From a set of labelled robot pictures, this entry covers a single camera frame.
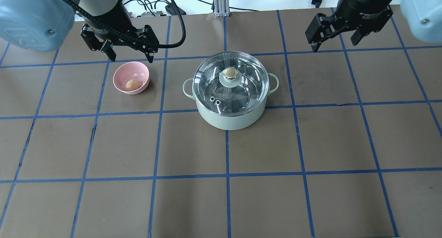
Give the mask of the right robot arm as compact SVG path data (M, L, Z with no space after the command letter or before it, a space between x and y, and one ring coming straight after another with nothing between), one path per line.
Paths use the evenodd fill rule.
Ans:
M307 42L317 52L325 41L353 31L352 45L373 32L379 32L393 16L393 0L338 0L336 11L318 13L305 31ZM427 43L441 43L441 0L401 0L401 12L412 35Z

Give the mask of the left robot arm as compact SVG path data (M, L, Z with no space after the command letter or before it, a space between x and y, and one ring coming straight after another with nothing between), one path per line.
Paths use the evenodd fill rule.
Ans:
M149 25L136 28L123 0L70 0L85 10L80 36L91 51L115 61L113 46L126 46L153 62L159 40ZM1 0L1 38L21 48L39 52L62 46L74 23L74 10L63 0Z

